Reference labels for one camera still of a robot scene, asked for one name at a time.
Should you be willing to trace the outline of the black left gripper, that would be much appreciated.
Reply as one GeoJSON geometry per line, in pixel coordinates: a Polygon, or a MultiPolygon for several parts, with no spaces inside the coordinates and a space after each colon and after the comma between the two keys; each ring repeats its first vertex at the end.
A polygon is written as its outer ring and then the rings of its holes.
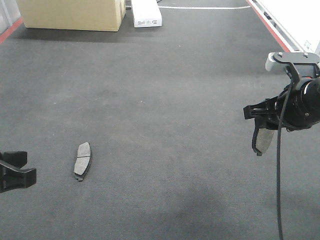
{"type": "Polygon", "coordinates": [[[23,169],[28,163],[26,151],[0,153],[0,192],[26,189],[37,183],[37,169],[23,169]]]}

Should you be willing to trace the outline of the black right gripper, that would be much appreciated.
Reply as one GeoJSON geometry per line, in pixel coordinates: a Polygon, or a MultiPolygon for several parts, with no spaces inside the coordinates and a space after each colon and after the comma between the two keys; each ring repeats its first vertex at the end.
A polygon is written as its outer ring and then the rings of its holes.
{"type": "Polygon", "coordinates": [[[244,118],[254,119],[257,129],[277,130],[281,126],[290,132],[309,129],[320,122],[320,79],[305,78],[298,90],[286,87],[280,95],[244,107],[244,118]]]}

